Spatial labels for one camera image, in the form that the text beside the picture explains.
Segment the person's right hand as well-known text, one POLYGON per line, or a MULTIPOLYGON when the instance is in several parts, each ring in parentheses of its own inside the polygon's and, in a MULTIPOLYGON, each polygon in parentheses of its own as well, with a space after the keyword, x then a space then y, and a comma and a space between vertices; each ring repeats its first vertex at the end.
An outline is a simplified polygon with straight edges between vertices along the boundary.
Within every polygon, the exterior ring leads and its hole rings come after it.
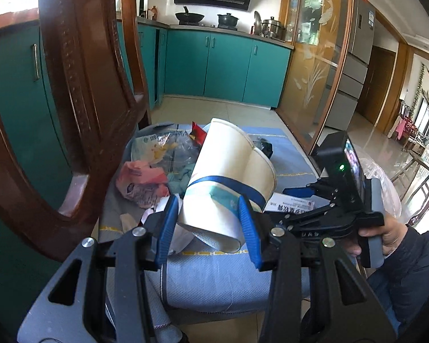
POLYGON ((358 237, 373 238, 380 236, 382 241, 382 252, 384 256, 392 254, 402 243, 408 232, 408 227, 399 222, 396 217, 386 212, 384 214, 384 225, 380 227, 360 228, 356 235, 342 239, 339 243, 351 256, 359 256, 362 249, 358 237))

